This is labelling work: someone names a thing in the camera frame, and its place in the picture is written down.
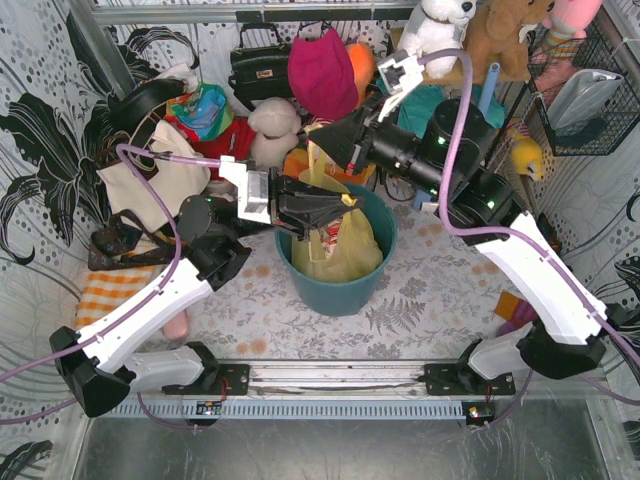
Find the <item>yellow trash bag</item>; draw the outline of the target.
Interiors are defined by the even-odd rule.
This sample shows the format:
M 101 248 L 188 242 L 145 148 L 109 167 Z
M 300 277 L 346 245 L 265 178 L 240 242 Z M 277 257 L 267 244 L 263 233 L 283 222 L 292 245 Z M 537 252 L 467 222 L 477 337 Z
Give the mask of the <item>yellow trash bag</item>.
M 298 272 L 322 282 L 345 283 L 361 279 L 381 265 L 384 255 L 363 211 L 356 209 L 342 219 L 337 247 L 330 258 L 321 245 L 320 229 L 312 231 L 307 241 L 292 241 L 291 263 Z

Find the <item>teal trash bin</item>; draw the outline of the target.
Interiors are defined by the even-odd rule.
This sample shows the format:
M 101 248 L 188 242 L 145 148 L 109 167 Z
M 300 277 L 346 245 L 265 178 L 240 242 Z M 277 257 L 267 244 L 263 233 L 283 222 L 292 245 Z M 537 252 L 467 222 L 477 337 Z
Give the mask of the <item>teal trash bin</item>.
M 299 272 L 291 263 L 294 237 L 281 230 L 275 233 L 276 250 L 288 269 L 298 297 L 311 310 L 330 317 L 355 315 L 367 304 L 380 284 L 384 269 L 397 245 L 395 217 L 385 201 L 363 186 L 347 183 L 346 187 L 353 194 L 364 197 L 362 210 L 371 224 L 374 239 L 383 254 L 382 263 L 372 273 L 345 283 L 327 283 L 312 279 Z

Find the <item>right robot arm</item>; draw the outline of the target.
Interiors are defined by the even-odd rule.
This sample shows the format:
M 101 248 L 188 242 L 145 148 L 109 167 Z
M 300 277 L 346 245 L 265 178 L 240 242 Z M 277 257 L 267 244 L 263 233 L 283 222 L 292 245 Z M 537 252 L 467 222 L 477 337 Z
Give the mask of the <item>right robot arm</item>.
M 536 314 L 510 333 L 467 347 L 458 360 L 461 381 L 526 368 L 564 379 L 595 369 L 606 352 L 602 338 L 624 311 L 579 284 L 510 184 L 482 167 L 493 128 L 479 109 L 469 106 L 462 138 L 453 145 L 459 100 L 441 102 L 421 137 L 379 120 L 379 104 L 367 100 L 344 119 L 312 131 L 310 141 L 347 173 L 374 164 L 431 195 L 447 211 L 441 217 L 445 228 L 495 264 Z

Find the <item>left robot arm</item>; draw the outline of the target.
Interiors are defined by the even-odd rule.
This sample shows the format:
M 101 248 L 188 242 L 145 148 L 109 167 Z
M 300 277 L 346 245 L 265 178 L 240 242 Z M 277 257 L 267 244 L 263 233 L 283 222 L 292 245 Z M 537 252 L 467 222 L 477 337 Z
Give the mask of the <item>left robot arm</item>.
M 219 173 L 237 189 L 236 213 L 222 215 L 212 198 L 187 198 L 175 237 L 186 251 L 102 319 L 51 335 L 56 368 L 88 417 L 110 412 L 131 393 L 189 385 L 206 391 L 215 385 L 219 365 L 200 342 L 167 352 L 137 350 L 178 313 L 235 278 L 251 254 L 239 241 L 245 226 L 274 226 L 305 239 L 364 205 L 361 195 L 312 186 L 276 170 L 251 171 L 229 157 Z

